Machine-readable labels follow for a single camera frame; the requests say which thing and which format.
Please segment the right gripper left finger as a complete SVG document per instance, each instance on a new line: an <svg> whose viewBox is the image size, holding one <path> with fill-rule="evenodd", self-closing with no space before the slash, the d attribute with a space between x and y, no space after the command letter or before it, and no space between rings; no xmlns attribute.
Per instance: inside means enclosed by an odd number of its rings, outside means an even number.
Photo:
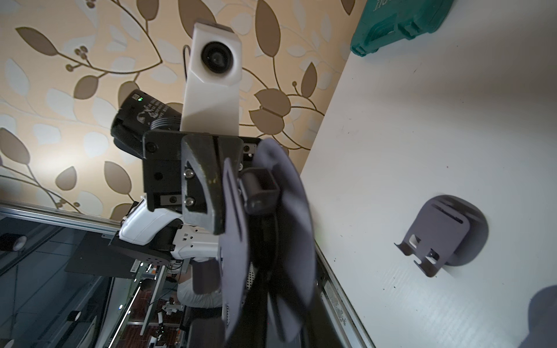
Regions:
<svg viewBox="0 0 557 348"><path fill-rule="evenodd" d="M266 345L268 284L256 278L245 299L242 314L226 347L261 348Z"/></svg>

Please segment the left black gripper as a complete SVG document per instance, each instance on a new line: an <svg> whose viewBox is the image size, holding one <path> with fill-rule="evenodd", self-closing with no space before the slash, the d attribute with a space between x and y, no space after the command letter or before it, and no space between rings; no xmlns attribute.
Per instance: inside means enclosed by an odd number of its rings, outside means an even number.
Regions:
<svg viewBox="0 0 557 348"><path fill-rule="evenodd" d="M225 160L249 168L260 138L151 130L143 137L147 208L175 210L185 224L224 233Z"/></svg>

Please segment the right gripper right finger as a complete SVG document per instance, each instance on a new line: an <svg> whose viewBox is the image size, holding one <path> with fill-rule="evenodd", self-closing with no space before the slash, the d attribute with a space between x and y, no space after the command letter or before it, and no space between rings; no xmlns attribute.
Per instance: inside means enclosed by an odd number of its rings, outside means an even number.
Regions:
<svg viewBox="0 0 557 348"><path fill-rule="evenodd" d="M342 348L332 321L321 300L320 291L315 287L308 315L300 333L301 347Z"/></svg>

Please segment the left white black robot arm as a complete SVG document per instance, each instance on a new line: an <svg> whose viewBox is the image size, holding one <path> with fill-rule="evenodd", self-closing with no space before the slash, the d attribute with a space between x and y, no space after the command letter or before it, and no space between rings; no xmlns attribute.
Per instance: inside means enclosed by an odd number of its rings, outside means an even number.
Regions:
<svg viewBox="0 0 557 348"><path fill-rule="evenodd" d="M111 126L115 145L142 160L145 196L110 245L153 265L204 262L218 255L224 228L223 164L252 165L258 138L187 133L181 114L133 90Z"/></svg>

